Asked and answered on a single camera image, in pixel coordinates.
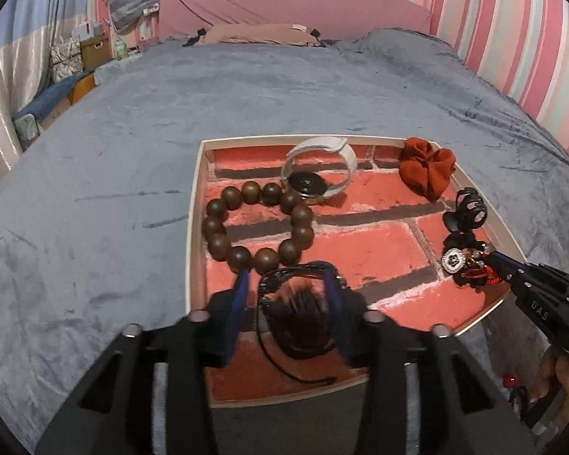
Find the person's right hand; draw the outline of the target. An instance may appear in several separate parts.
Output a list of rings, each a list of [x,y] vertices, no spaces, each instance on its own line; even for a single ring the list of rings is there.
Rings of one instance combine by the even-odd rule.
[[[560,429],[569,424],[569,355],[550,346],[542,356],[536,379],[529,390],[531,403],[546,397],[550,390],[550,380],[556,378],[564,391],[564,402],[553,417],[553,423]]]

